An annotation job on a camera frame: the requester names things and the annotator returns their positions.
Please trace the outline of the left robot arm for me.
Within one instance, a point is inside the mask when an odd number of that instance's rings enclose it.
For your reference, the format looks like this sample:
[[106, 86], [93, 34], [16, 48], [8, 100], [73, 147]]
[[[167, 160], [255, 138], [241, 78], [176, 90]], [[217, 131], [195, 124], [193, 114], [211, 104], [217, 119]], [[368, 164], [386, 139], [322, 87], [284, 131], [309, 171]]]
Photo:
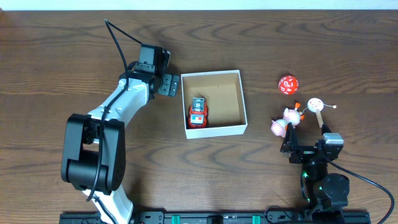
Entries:
[[134, 206], [122, 181], [126, 169], [125, 128], [154, 95], [175, 96], [179, 77], [167, 73], [170, 52], [143, 44], [114, 92], [88, 114], [67, 120], [61, 176], [92, 201], [96, 213], [63, 213], [60, 223], [134, 223]]

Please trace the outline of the red polyhedral number die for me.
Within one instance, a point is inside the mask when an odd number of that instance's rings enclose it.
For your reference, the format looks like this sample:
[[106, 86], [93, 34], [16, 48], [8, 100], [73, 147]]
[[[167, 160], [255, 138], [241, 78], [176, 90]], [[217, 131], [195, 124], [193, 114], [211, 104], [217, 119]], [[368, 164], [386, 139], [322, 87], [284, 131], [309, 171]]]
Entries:
[[299, 88], [299, 81], [293, 75], [284, 75], [278, 82], [278, 89], [285, 95], [293, 95]]

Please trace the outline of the red toy truck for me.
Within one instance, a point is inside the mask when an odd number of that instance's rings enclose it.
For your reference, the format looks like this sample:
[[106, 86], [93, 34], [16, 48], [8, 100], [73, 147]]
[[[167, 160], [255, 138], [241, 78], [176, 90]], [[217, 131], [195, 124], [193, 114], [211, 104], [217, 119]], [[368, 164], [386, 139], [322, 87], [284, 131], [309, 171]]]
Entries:
[[188, 127], [190, 129], [206, 128], [208, 125], [208, 107], [205, 99], [192, 98], [188, 115]]

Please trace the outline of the pig face rattle drum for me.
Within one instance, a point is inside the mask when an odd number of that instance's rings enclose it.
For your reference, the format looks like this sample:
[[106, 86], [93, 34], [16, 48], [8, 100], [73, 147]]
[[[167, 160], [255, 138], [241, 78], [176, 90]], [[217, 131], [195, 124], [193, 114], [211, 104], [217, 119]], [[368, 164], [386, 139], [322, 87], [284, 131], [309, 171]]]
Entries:
[[329, 108], [333, 108], [336, 109], [337, 106], [336, 105], [328, 105], [325, 104], [321, 99], [319, 98], [311, 98], [308, 100], [307, 102], [307, 107], [301, 112], [301, 115], [303, 115], [303, 113], [306, 110], [309, 110], [310, 112], [314, 113], [318, 122], [319, 127], [321, 128], [324, 124], [323, 122], [323, 118], [322, 118], [322, 110], [325, 107], [329, 107]]

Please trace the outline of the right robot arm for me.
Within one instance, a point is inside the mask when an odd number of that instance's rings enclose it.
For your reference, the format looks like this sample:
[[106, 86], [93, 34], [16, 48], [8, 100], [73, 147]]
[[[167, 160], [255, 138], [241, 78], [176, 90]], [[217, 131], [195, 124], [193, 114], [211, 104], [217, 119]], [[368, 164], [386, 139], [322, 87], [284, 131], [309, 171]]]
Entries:
[[280, 151], [289, 153], [291, 164], [301, 164], [300, 185], [302, 195], [308, 201], [303, 217], [315, 218], [340, 216], [343, 207], [348, 205], [349, 178], [337, 173], [329, 173], [328, 165], [338, 158], [344, 140], [338, 133], [322, 125], [322, 138], [313, 146], [303, 146], [298, 142], [292, 123], [287, 125]]

